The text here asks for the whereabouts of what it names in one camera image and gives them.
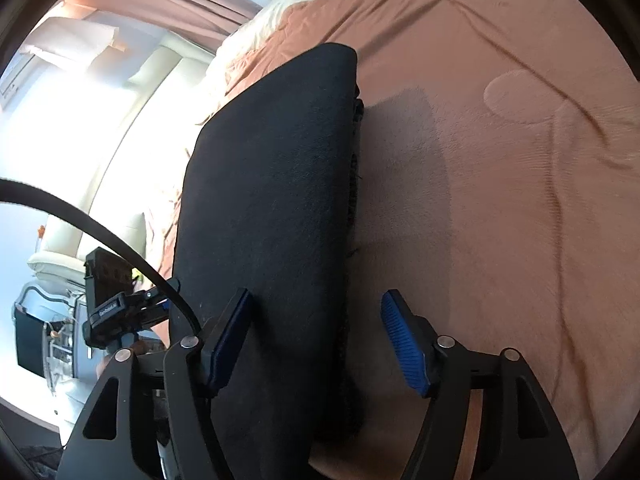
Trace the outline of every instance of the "pink bedspread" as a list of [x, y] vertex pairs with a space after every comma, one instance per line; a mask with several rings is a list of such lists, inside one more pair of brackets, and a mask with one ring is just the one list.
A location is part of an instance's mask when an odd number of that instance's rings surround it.
[[326, 41], [357, 50], [366, 106], [349, 366], [367, 415], [312, 463], [402, 472], [426, 406], [380, 322], [398, 288], [468, 348], [519, 348], [592, 478], [640, 408], [640, 92], [622, 56], [577, 0], [314, 0], [236, 60], [228, 98]]

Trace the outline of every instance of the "white window frame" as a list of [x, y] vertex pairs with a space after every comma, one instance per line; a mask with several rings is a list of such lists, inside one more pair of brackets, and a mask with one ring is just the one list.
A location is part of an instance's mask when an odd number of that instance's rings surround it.
[[12, 97], [27, 81], [27, 78], [40, 65], [40, 58], [33, 54], [26, 55], [14, 66], [0, 83], [0, 110], [4, 110]]

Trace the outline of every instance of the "black device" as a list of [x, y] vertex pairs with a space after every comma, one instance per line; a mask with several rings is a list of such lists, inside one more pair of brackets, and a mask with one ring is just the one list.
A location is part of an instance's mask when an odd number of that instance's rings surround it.
[[520, 352], [473, 352], [438, 336], [397, 290], [383, 296], [381, 317], [408, 386], [431, 399], [402, 480], [454, 477], [471, 390], [483, 395], [474, 480], [578, 480], [560, 422]]
[[[138, 332], [167, 320], [171, 302], [157, 287], [134, 292], [132, 270], [126, 260], [101, 247], [84, 263], [87, 321], [82, 336], [87, 346], [113, 354], [138, 339]], [[167, 283], [180, 291], [180, 282]]]
[[89, 396], [57, 478], [162, 478], [152, 390], [164, 390], [172, 448], [182, 480], [233, 478], [209, 416], [209, 399], [228, 383], [251, 322], [254, 300], [238, 289], [220, 318], [166, 352], [123, 348]]

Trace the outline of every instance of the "white pillow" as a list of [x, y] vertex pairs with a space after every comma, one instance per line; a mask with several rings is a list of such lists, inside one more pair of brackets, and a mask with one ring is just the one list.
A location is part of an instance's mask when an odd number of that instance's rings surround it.
[[[144, 213], [127, 213], [112, 203], [112, 207], [107, 207], [106, 210], [95, 211], [94, 208], [92, 208], [91, 216], [123, 240], [140, 254], [140, 256], [145, 257], [146, 222]], [[104, 248], [104, 245], [98, 243], [98, 240], [88, 234], [83, 234], [80, 245], [78, 246], [76, 258], [84, 262], [87, 254], [96, 247]]]
[[84, 284], [84, 262], [66, 254], [38, 251], [27, 260], [27, 265], [38, 277], [50, 274], [80, 285]]
[[49, 215], [44, 238], [40, 245], [41, 251], [75, 256], [82, 238], [82, 231], [71, 224]]

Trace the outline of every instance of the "wrinkled fabric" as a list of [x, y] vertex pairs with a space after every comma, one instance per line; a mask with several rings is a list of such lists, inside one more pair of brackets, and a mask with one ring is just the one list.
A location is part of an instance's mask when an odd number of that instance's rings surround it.
[[64, 451], [63, 448], [24, 446], [19, 450], [38, 478], [41, 480], [56, 480], [58, 466]]
[[398, 288], [468, 348], [520, 349], [592, 478], [640, 408], [638, 82], [577, 0], [314, 0], [236, 59], [226, 100], [327, 41], [357, 51], [366, 106], [348, 361], [367, 403], [312, 464], [404, 468], [426, 405], [380, 322]]

